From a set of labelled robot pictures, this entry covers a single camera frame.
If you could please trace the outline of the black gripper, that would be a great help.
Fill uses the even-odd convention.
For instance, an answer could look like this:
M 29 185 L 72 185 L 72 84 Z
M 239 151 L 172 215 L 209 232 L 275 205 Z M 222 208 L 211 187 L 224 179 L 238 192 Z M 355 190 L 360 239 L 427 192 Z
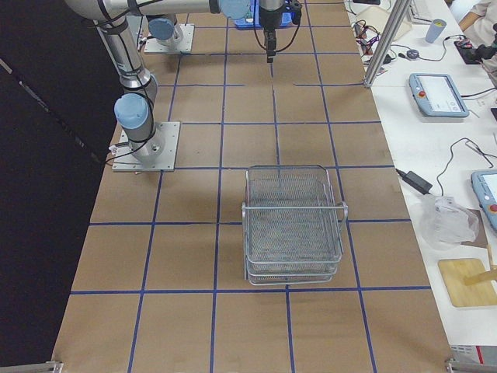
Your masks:
M 266 62 L 273 63 L 276 49 L 276 28 L 280 25 L 280 1 L 259 1 L 259 25 L 263 28 Z

